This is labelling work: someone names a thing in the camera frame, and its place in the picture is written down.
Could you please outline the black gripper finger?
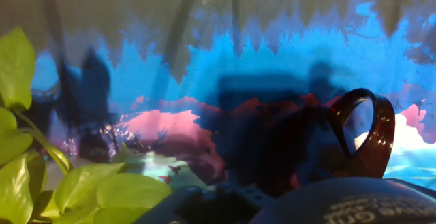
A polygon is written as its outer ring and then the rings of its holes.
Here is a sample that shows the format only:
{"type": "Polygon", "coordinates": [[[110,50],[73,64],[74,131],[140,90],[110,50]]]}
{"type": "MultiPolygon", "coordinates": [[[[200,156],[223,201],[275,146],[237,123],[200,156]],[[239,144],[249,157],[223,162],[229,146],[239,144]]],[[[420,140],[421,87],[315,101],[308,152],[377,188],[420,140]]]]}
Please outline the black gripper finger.
{"type": "Polygon", "coordinates": [[[219,183],[176,190],[135,224],[245,224],[273,198],[253,187],[219,183]]]}

